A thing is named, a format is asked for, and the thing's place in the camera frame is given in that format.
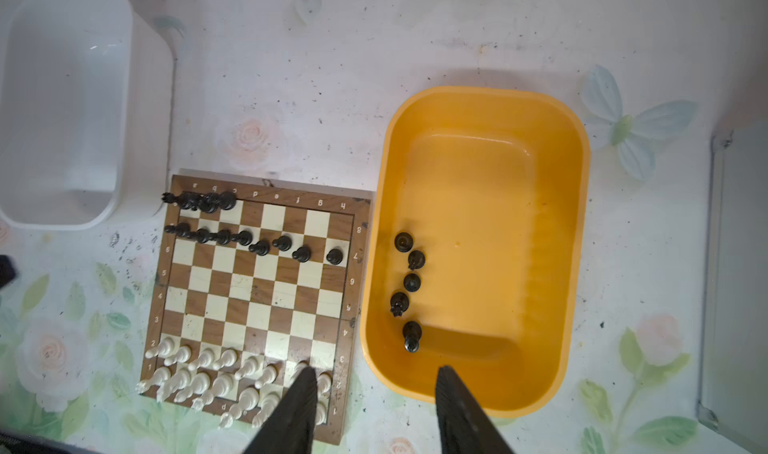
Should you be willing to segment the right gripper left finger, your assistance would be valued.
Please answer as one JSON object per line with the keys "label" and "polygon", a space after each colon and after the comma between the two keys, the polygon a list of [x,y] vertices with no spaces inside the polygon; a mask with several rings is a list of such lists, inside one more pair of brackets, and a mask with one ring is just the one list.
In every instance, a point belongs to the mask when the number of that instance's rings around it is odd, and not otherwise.
{"label": "right gripper left finger", "polygon": [[309,454],[314,440],[317,404],[316,373],[312,367],[307,367],[298,373],[275,411],[242,453]]}

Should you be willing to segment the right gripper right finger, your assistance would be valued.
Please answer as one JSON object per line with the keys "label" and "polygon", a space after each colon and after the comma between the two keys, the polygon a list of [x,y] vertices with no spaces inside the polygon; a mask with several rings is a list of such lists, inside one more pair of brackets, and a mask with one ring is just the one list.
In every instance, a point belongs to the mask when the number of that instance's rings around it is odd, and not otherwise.
{"label": "right gripper right finger", "polygon": [[514,453],[450,366],[438,370],[435,401],[442,453]]}

